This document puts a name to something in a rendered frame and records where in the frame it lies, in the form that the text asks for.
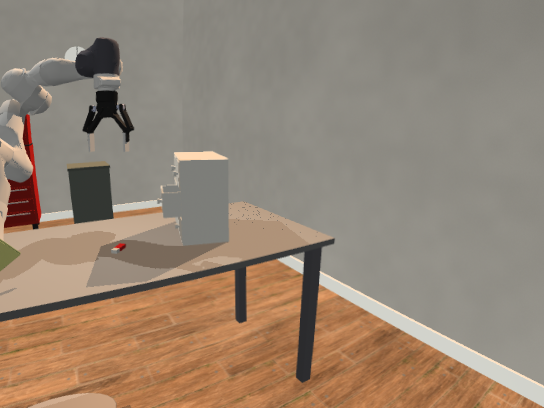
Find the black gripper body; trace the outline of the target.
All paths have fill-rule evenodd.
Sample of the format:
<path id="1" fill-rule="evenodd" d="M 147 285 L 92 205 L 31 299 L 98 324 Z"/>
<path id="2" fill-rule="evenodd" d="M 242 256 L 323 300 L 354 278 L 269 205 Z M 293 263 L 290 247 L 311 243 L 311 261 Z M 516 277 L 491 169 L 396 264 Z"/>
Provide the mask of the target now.
<path id="1" fill-rule="evenodd" d="M 110 110 L 115 114 L 118 109 L 117 108 L 117 101 L 118 101 L 118 92 L 117 91 L 97 91 L 96 92 L 96 110 L 98 111 L 100 108 L 103 108 L 103 112 L 101 113 L 102 118 L 112 118 L 110 114 L 106 111 L 106 107 L 109 107 Z"/>

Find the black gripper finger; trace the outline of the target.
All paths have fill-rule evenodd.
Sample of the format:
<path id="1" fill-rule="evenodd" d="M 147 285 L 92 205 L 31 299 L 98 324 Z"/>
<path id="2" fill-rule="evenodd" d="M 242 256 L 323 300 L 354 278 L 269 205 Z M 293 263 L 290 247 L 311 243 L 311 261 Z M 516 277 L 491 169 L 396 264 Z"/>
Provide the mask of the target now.
<path id="1" fill-rule="evenodd" d="M 87 115 L 87 118 L 83 127 L 83 132 L 87 132 L 88 134 L 89 152 L 95 151 L 94 131 L 96 127 L 98 126 L 98 124 L 100 123 L 100 121 L 103 119 L 101 117 L 101 113 L 103 112 L 103 110 L 104 110 L 103 108 L 100 108 L 95 116 L 95 113 L 97 111 L 96 106 L 92 106 L 92 105 L 89 106 L 89 113 Z M 94 119 L 94 116 L 95 116 L 95 119 Z"/>
<path id="2" fill-rule="evenodd" d="M 133 124 L 127 114 L 126 111 L 126 105 L 125 104 L 119 104 L 117 105 L 117 108 L 120 111 L 120 114 L 124 120 L 120 118 L 119 114 L 116 112 L 113 114 L 113 112 L 110 110 L 109 107 L 106 107 L 106 111 L 110 114 L 110 116 L 116 121 L 116 123 L 119 125 L 119 127 L 123 131 L 123 152 L 129 151 L 129 132 L 134 130 Z"/>

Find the white chest of drawers with wooden top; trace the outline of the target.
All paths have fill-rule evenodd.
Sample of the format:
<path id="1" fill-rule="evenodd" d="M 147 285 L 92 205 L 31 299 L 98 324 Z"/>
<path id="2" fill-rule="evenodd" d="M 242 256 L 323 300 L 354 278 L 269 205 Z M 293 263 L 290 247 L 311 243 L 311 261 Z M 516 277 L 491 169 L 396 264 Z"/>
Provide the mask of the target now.
<path id="1" fill-rule="evenodd" d="M 183 246 L 229 242 L 228 159 L 223 158 L 214 152 L 176 156 Z"/>

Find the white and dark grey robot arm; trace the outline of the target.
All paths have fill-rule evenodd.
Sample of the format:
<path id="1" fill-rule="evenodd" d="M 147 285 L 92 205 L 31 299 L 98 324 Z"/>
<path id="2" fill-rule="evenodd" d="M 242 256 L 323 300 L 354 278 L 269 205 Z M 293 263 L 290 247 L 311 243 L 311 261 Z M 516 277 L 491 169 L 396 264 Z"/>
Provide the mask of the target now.
<path id="1" fill-rule="evenodd" d="M 40 61 L 30 71 L 12 69 L 4 74 L 1 88 L 18 102 L 6 100 L 0 107 L 0 239 L 4 241 L 11 192 L 7 179 L 22 183 L 33 172 L 23 143 L 25 116 L 45 112 L 52 102 L 51 95 L 40 85 L 56 86 L 91 79 L 94 75 L 94 89 L 116 91 L 121 86 L 121 66 L 117 41 L 100 37 L 81 51 L 75 61 L 50 58 Z"/>

